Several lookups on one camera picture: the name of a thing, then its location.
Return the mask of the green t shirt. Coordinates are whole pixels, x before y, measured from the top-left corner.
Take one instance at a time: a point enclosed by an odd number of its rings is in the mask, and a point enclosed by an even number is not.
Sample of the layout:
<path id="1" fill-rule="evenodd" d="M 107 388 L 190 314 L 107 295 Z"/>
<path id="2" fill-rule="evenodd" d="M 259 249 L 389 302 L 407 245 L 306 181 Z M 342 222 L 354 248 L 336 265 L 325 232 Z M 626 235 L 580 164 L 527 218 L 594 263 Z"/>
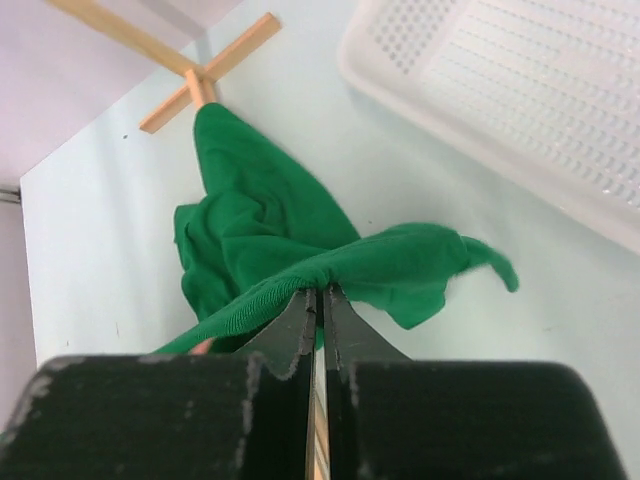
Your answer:
<path id="1" fill-rule="evenodd" d="M 444 308 L 452 278 L 473 269 L 488 266 L 507 290 L 519 287 L 505 256 L 442 225 L 359 235 L 319 180 L 221 104 L 197 112 L 193 136 L 205 195 L 177 207 L 174 241 L 197 323 L 168 354 L 205 341 L 229 352 L 301 289 L 336 284 L 412 329 Z"/>

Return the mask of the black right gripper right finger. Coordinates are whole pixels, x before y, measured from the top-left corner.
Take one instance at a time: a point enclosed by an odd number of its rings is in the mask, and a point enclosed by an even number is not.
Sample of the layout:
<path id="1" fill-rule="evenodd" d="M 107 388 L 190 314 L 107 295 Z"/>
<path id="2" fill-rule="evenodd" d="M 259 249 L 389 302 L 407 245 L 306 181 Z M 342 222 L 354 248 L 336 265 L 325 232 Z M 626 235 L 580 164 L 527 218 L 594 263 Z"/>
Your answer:
<path id="1" fill-rule="evenodd" d="M 595 399 L 572 369 L 412 360 L 323 294 L 334 479 L 622 479 Z"/>

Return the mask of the pink wire hanger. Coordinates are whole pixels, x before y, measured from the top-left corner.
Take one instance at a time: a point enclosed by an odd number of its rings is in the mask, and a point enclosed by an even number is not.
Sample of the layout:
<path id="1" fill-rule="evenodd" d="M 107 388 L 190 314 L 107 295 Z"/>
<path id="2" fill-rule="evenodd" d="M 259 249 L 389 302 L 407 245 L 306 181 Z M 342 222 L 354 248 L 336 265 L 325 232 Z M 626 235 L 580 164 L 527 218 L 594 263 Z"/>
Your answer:
<path id="1" fill-rule="evenodd" d="M 201 343 L 199 343 L 198 345 L 194 346 L 190 350 L 190 353 L 192 355 L 204 355 L 204 354 L 207 354 L 209 352 L 213 342 L 214 342 L 213 338 L 208 338 L 208 339 L 202 341 Z"/>

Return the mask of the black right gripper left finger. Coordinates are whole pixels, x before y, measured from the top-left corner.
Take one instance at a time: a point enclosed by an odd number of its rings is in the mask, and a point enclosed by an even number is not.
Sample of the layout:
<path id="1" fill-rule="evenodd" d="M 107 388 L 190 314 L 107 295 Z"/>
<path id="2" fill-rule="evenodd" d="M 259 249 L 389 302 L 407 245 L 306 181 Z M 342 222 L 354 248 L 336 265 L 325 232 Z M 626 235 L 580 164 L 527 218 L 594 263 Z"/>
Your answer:
<path id="1" fill-rule="evenodd" d="M 231 354 L 66 356 L 27 384 L 5 479 L 309 479 L 316 294 Z"/>

